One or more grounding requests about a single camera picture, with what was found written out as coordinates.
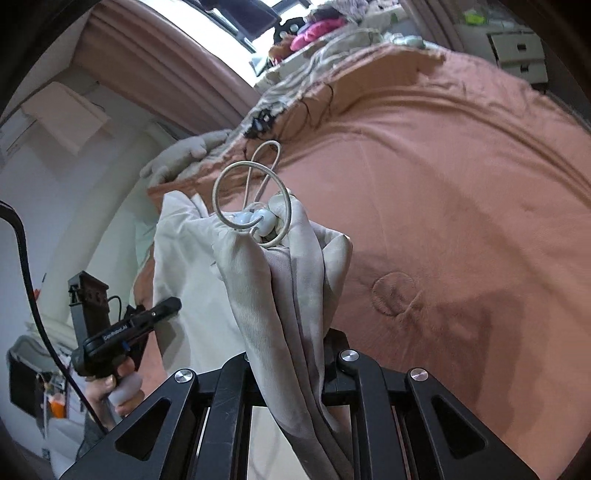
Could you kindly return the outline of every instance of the window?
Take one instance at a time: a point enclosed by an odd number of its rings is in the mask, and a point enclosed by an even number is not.
[[[141,0],[183,30],[200,45],[220,58],[250,85],[256,75],[250,66],[254,53],[266,54],[273,45],[270,29],[253,42],[243,37],[234,25],[214,9],[203,10],[197,0]],[[322,0],[262,0],[281,15],[281,20],[302,17],[310,5]]]

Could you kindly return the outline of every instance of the hand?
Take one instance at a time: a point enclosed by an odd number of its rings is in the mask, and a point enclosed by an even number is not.
[[[230,132],[226,129],[179,140],[150,160],[139,176],[150,177],[149,187],[173,181],[191,163],[204,159],[211,150],[222,145]]]
[[[117,368],[117,374],[123,378],[135,371],[135,364],[131,358],[127,358]],[[110,375],[107,378],[98,378],[88,382],[86,385],[85,395],[88,402],[99,416],[100,421],[105,427],[111,430],[115,423],[109,413],[108,408],[105,405],[105,399],[117,386],[115,376]],[[117,415],[125,417],[129,415],[137,406],[143,402],[145,394],[142,390],[139,390],[132,398],[115,407]]]

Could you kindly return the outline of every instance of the black cable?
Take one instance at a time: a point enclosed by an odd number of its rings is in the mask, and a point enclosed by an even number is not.
[[[123,302],[121,301],[121,297],[119,297],[118,295],[113,295],[112,297],[109,297],[107,299],[107,303],[109,303],[113,299],[119,300],[119,317],[118,317],[118,319],[121,320],[121,313],[123,312]]]
[[[31,281],[31,272],[29,270],[29,261],[27,257],[27,239],[25,237],[25,229],[22,224],[20,217],[17,215],[14,208],[12,208],[7,203],[4,203],[0,200],[0,218],[6,220],[10,223],[11,227],[14,229],[14,233],[17,236],[17,244],[18,244],[18,258],[21,263],[21,272],[22,272],[22,280],[25,284],[25,290],[27,292],[27,298],[29,300],[29,307],[31,308],[31,313],[33,314],[33,320],[35,321],[35,326],[37,327],[37,331],[39,332],[39,336],[45,345],[45,348],[51,355],[51,358],[56,363],[58,369],[60,370],[61,374],[64,376],[66,381],[70,384],[72,389],[76,392],[76,394],[80,397],[80,401],[88,410],[88,413],[92,417],[92,419],[96,422],[98,427],[100,428],[101,432],[106,435],[108,430],[102,424],[99,419],[99,416],[96,414],[80,387],[76,384],[72,376],[70,375],[66,366],[61,363],[60,357],[58,356],[57,352],[53,348],[51,344],[51,340],[47,336],[47,332],[45,331],[45,327],[43,326],[43,322],[41,321],[41,315],[39,314],[39,309],[37,308],[37,301],[35,300],[35,294],[33,291],[33,282]]]

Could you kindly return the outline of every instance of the white glove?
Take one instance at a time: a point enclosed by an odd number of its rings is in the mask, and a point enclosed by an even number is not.
[[[173,181],[191,163],[204,159],[211,150],[222,145],[230,132],[229,129],[219,130],[179,140],[150,160],[139,176],[143,179],[151,176],[148,187]]]

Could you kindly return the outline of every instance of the white cabinet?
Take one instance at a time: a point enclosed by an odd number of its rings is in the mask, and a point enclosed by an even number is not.
[[[456,25],[466,53],[476,55],[530,83],[547,83],[545,55],[538,35],[520,25]]]

